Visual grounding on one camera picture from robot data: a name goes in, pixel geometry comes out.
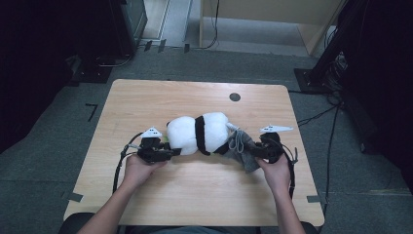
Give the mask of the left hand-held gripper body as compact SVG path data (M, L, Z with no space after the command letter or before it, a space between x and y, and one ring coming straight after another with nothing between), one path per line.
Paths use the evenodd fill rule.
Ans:
M162 134L151 127L141 135L141 143L137 155L147 163L155 161L155 153L159 150Z

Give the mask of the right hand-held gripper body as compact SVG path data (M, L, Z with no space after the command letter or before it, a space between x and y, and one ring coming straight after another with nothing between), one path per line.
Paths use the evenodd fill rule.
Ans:
M269 125L260 129L261 140L260 146L262 151L259 156L262 159L267 159L270 164L276 163L282 155L284 155L289 163L293 161L287 156L286 151L290 150L281 143L279 132L292 131L292 127Z

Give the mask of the grey cloth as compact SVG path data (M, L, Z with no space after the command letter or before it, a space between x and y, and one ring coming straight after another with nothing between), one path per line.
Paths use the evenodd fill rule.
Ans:
M237 130L228 138L228 150L223 154L225 158L233 159L240 163L244 171L249 174L260 168L249 151L244 149L247 143L253 143L252 138L244 131Z

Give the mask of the black and white panda plush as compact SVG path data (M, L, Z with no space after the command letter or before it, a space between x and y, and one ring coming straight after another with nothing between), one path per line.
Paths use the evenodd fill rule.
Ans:
M182 116L167 124L169 146L181 155L200 151L205 155L224 154L228 150L230 133L238 126L229 122L222 112L211 112L197 118Z

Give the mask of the person's left hand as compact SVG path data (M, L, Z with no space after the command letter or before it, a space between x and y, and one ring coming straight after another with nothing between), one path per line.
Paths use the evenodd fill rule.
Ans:
M122 186L135 190L142 185L157 169L165 166L166 162L147 164L138 156L129 156L126 163Z

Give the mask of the person's right hand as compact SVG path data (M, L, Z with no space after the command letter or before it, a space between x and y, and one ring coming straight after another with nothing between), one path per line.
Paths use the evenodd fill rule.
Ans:
M290 172L288 161L284 156L281 156L274 164L270 164L260 158L257 158L256 161L263 170L266 181L273 192L288 192Z

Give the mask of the black metal stand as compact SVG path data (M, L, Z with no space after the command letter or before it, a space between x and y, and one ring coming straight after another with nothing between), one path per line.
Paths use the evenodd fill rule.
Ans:
M339 27L336 34L312 69L295 68L294 74L300 91L304 94L326 94L330 89L326 87L326 72L330 64L339 55L345 42L345 36L355 25L357 14L361 11L366 0L350 0L345 5L345 13L339 15Z

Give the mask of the dark equipment cabinet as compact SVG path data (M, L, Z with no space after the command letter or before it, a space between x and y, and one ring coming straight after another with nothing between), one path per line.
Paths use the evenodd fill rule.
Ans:
M122 57L133 56L147 23L143 0L111 0L111 10Z

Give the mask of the dark curtain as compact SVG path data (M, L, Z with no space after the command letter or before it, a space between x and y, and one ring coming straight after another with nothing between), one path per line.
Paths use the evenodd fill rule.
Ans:
M340 79L371 122L363 142L401 172L413 194L413 0L349 0L339 24L360 4L340 43Z
M96 66L90 40L105 0L0 0L0 154L28 135L72 78Z

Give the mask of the light wooden cabinet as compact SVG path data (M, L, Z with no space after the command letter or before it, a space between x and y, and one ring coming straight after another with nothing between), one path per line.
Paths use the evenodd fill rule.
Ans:
M201 0L200 39L204 18L296 23L307 53L313 55L321 38L336 21L347 0Z

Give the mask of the black floor base plate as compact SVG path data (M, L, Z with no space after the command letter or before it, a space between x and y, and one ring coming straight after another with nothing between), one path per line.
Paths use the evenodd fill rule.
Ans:
M105 84L110 76L111 70L111 67L86 67L80 64L72 76L71 81L73 83Z

